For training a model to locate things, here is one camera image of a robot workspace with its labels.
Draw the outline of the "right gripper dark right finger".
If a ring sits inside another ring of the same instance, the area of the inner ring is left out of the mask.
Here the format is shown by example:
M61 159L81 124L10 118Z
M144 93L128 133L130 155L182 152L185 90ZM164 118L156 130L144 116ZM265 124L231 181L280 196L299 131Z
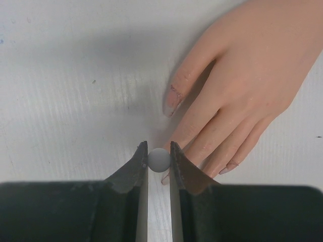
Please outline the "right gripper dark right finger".
M322 192L222 185L171 143L173 241L322 241Z

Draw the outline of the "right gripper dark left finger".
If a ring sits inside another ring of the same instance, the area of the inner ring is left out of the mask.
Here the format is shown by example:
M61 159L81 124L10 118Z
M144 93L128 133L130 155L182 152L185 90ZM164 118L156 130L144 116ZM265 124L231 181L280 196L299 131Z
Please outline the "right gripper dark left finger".
M147 241L148 145L104 180L1 184L1 241Z

